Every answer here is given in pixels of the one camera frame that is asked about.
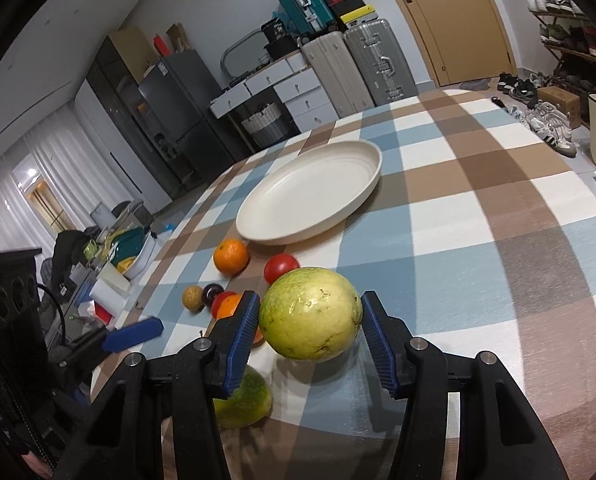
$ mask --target dark purple fruit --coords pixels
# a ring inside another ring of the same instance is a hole
[[[213,303],[213,300],[216,299],[216,296],[220,292],[224,292],[222,285],[219,283],[209,283],[209,285],[203,288],[203,303],[206,306],[211,306],[211,303]]]

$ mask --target silver suitcase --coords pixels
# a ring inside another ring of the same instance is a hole
[[[302,51],[340,118],[375,107],[341,32],[320,36]]]
[[[377,105],[418,95],[407,59],[387,20],[351,27],[345,32],[345,43]]]

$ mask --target plate rim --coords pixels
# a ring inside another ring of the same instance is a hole
[[[281,236],[281,237],[270,237],[270,238],[249,238],[249,237],[245,236],[245,235],[244,235],[244,234],[241,232],[240,228],[238,227],[238,219],[239,219],[239,218],[241,218],[241,216],[240,216],[240,212],[241,212],[241,210],[242,210],[243,206],[244,206],[244,205],[247,203],[247,200],[249,200],[249,198],[250,198],[250,197],[251,197],[251,195],[252,195],[252,194],[255,192],[255,190],[256,190],[256,189],[257,189],[259,186],[261,186],[261,185],[264,183],[264,181],[265,181],[267,178],[270,178],[270,177],[271,177],[273,174],[275,174],[277,171],[280,171],[282,168],[285,168],[285,167],[286,167],[288,164],[291,164],[291,163],[293,163],[294,161],[298,160],[298,159],[299,159],[299,158],[300,158],[302,155],[306,155],[306,154],[308,154],[308,153],[315,152],[316,150],[325,150],[325,149],[331,149],[333,146],[335,146],[335,145],[337,145],[337,144],[357,144],[357,143],[361,143],[361,144],[367,144],[368,146],[372,147],[372,148],[373,148],[373,149],[374,149],[374,150],[375,150],[375,151],[378,153],[378,164],[377,164],[376,170],[373,172],[373,174],[372,174],[372,176],[371,176],[371,178],[370,178],[370,180],[369,180],[369,184],[368,184],[367,186],[365,186],[363,189],[361,189],[361,190],[360,190],[360,192],[358,192],[358,193],[357,193],[357,194],[356,194],[356,195],[355,195],[355,196],[354,196],[354,197],[353,197],[351,200],[349,200],[349,201],[348,201],[348,202],[347,202],[347,203],[346,203],[344,206],[342,206],[342,207],[341,207],[341,208],[340,208],[340,209],[339,209],[339,210],[338,210],[336,213],[334,213],[334,214],[332,214],[332,215],[328,216],[327,218],[324,218],[324,219],[322,219],[322,220],[320,220],[320,221],[316,222],[316,223],[315,223],[315,224],[313,224],[313,225],[310,225],[310,226],[308,226],[308,227],[305,227],[305,228],[301,229],[301,230],[300,230],[300,231],[298,231],[298,232],[294,232],[294,233],[290,233],[290,234],[287,234],[287,235],[283,235],[283,236]],[[262,245],[278,245],[278,244],[296,243],[296,242],[299,242],[299,241],[302,241],[302,240],[306,240],[306,239],[312,238],[312,237],[314,237],[314,236],[316,236],[316,235],[318,235],[318,234],[321,234],[322,232],[324,232],[324,231],[326,231],[326,230],[330,229],[331,227],[333,227],[333,226],[337,225],[338,223],[342,222],[342,221],[343,221],[345,218],[348,218],[348,216],[349,216],[349,215],[350,215],[350,214],[351,214],[353,211],[355,211],[356,209],[358,209],[358,207],[360,207],[361,205],[363,205],[363,203],[364,203],[364,202],[367,200],[367,198],[369,198],[369,195],[370,195],[370,194],[373,192],[373,190],[374,190],[374,189],[375,189],[375,187],[377,186],[377,184],[378,184],[378,181],[379,181],[379,179],[380,179],[380,171],[382,170],[382,162],[383,162],[383,156],[382,156],[382,150],[380,149],[380,147],[379,147],[379,146],[378,146],[376,143],[374,143],[374,142],[371,142],[370,140],[365,140],[365,139],[345,139],[345,140],[337,140],[337,141],[334,141],[334,142],[328,142],[328,143],[326,143],[326,144],[322,144],[321,146],[316,146],[315,148],[311,148],[310,150],[307,150],[307,151],[306,151],[306,152],[304,152],[304,153],[300,153],[300,154],[298,154],[298,155],[297,155],[295,158],[293,158],[292,160],[290,160],[290,161],[289,161],[289,162],[287,162],[286,164],[282,165],[280,168],[278,168],[278,169],[277,169],[276,171],[274,171],[273,173],[269,173],[269,174],[265,175],[265,177],[264,177],[264,178],[263,178],[263,179],[262,179],[260,182],[258,182],[258,183],[255,185],[254,189],[252,189],[252,190],[249,192],[249,194],[248,194],[248,195],[245,197],[245,199],[243,200],[243,202],[240,204],[240,207],[238,208],[238,213],[236,214],[236,222],[235,222],[235,223],[236,223],[236,231],[238,231],[238,234],[239,234],[239,235],[240,235],[242,238],[244,238],[244,239],[246,239],[246,240],[249,240],[249,241],[251,241],[251,242],[255,242],[255,243],[258,243],[258,244],[262,244]],[[351,211],[349,214],[347,214],[347,216],[345,216],[344,218],[340,219],[340,220],[339,220],[339,221],[337,221],[335,224],[333,224],[333,225],[331,225],[331,226],[328,226],[328,227],[326,227],[326,228],[325,228],[324,230],[322,230],[322,231],[316,232],[316,233],[314,233],[314,234],[310,234],[310,235],[308,235],[308,236],[307,236],[307,237],[305,237],[305,238],[301,238],[300,240],[295,240],[295,241],[290,241],[290,242],[283,242],[283,240],[286,240],[287,238],[292,238],[292,237],[295,237],[295,236],[296,236],[296,235],[298,235],[299,233],[302,233],[302,232],[307,232],[307,231],[310,231],[310,230],[313,230],[313,229],[317,228],[317,227],[318,227],[319,225],[321,225],[321,224],[326,224],[326,223],[327,223],[327,221],[329,221],[329,220],[330,220],[332,217],[334,217],[334,216],[335,216],[336,214],[338,214],[340,211],[342,211],[343,209],[345,209],[345,208],[349,207],[349,205],[350,205],[350,204],[353,204],[353,203],[355,203],[355,202],[356,202],[358,199],[360,199],[360,197],[361,197],[361,196],[362,196],[362,195],[363,195],[363,194],[364,194],[364,193],[365,193],[365,192],[366,192],[368,189],[371,189],[371,190],[370,190],[370,192],[367,194],[367,196],[364,198],[364,200],[363,200],[362,202],[360,202],[360,203],[358,204],[358,206],[357,206],[356,208],[354,208],[354,209],[353,209],[353,210],[352,210],[352,211]]]

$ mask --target orange fruit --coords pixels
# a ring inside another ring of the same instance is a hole
[[[223,317],[231,317],[233,313],[236,311],[236,307],[242,298],[242,293],[234,294],[233,296],[229,296],[222,300],[220,303],[220,308],[218,309],[218,313],[216,314],[216,320],[222,319]],[[254,345],[260,343],[262,341],[263,335],[260,330],[260,327],[257,328],[255,331],[254,336]]]
[[[222,274],[238,274],[249,262],[249,251],[242,240],[227,238],[213,251],[213,263]]]

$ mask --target white sheer curtain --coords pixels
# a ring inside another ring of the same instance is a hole
[[[133,197],[84,132],[71,104],[47,116],[24,136],[29,152],[77,229],[94,225],[100,202],[113,209]]]
[[[44,258],[53,254],[55,234],[36,215],[27,202],[11,172],[4,156],[0,158],[0,251],[14,251],[40,247],[42,254],[36,257],[39,275]]]

